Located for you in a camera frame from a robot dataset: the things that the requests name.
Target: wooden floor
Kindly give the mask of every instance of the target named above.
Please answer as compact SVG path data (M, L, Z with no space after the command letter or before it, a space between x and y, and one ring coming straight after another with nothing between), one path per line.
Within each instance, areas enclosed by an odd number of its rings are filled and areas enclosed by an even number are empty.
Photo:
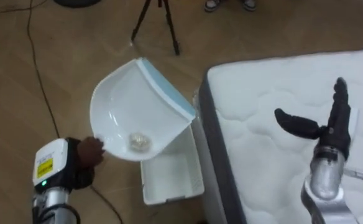
M0 9L28 3L0 0ZM156 1L134 46L129 38L143 0L102 0L77 10L49 0L34 10L31 33L37 63L62 136L91 134L93 88L132 58L148 57L191 99L205 70L218 63L363 49L363 0L259 0L255 13L230 0L212 14L203 11L203 1L170 3L180 57L173 55L165 14ZM55 138L34 72L27 18L28 12L0 14L0 223L31 222L34 154ZM94 184L125 224L195 223L204 218L199 199L146 207L138 163L107 157ZM117 223L89 189L73 192L70 200L83 223Z

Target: shoe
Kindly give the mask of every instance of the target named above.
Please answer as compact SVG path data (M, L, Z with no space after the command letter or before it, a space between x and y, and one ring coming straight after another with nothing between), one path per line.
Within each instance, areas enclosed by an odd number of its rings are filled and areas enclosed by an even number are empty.
M249 12L253 12L256 10L255 0L245 0L243 6L244 6L244 9Z
M213 12L217 10L222 0L207 0L205 2L205 11L206 12Z

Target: tripod leg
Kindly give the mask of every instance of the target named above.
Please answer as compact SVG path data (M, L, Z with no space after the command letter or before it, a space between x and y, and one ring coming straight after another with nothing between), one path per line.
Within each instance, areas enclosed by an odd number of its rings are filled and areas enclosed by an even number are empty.
M143 10L142 10L142 12L140 13L140 16L139 16L139 20L137 21L136 27L133 29L133 32L132 32L132 38L131 38L132 41L136 38L137 32L140 29L140 25L142 24L142 22L144 20L145 13L147 12L147 10L149 8L150 3L151 3L151 0L145 0Z
M167 22L168 22L168 25L170 28L170 35L172 35L173 49L175 49L176 55L180 55L179 43L176 40L176 34L175 34L175 30L173 28L172 15L170 13L169 2L168 2L168 0L161 0L161 1L163 1L166 12L167 12Z

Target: quilted mattress top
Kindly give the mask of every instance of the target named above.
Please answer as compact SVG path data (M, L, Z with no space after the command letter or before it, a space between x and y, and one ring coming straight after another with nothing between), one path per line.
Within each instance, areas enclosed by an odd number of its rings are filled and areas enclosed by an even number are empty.
M348 167L363 170L363 51L237 62L208 81L248 224L309 224L300 200L316 141L278 126L274 109L326 124L337 77L359 109ZM363 180L344 176L346 201L363 224Z

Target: white dustpan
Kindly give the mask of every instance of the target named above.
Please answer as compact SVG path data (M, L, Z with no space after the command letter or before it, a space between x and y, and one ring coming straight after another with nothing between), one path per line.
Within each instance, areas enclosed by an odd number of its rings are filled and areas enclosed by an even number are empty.
M90 124L110 154L128 161L151 159L195 118L186 99L146 59L132 60L94 89ZM129 136L147 136L149 148L130 147Z

